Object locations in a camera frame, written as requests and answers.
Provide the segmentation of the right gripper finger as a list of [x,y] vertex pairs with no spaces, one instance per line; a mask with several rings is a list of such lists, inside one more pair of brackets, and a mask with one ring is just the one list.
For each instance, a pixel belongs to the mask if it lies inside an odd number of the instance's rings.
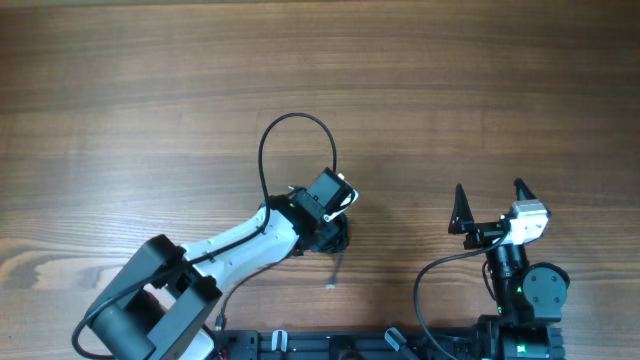
[[516,199],[518,201],[528,201],[536,199],[536,196],[521,178],[516,178],[514,180],[514,186],[516,189]]
[[466,193],[461,184],[455,187],[454,205],[449,221],[448,233],[457,235],[473,230],[475,220]]

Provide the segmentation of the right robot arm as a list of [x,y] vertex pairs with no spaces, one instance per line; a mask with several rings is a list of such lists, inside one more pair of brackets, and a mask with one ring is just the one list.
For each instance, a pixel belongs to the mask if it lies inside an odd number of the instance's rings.
[[476,324],[480,359],[561,359],[562,342],[551,326],[562,319],[570,278],[562,268],[532,264],[526,246],[543,237],[550,210],[525,182],[514,181],[516,200],[493,222],[474,220],[463,187],[455,188],[448,232],[463,234],[463,246],[486,256],[483,277],[498,314]]

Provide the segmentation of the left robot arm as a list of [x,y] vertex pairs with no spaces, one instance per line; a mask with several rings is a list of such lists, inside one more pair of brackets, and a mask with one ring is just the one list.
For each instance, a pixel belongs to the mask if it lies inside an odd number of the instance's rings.
[[90,329],[108,359],[209,356],[199,342],[205,322],[230,287],[307,250],[338,252],[348,232],[346,209],[358,198],[350,186],[314,185],[267,198],[249,220],[200,242],[176,245],[164,235],[147,240],[91,304],[71,335]]

